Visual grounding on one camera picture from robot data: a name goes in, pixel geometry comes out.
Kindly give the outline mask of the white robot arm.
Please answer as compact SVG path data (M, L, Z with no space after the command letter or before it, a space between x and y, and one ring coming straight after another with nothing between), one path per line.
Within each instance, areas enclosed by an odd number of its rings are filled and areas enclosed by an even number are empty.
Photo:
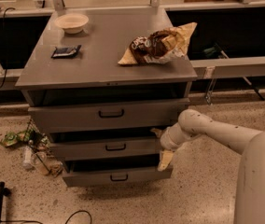
M184 143L206 135L241 155L233 224L265 224L265 131L232 125L187 109L177 123L151 130L162 146L158 169L165 170Z

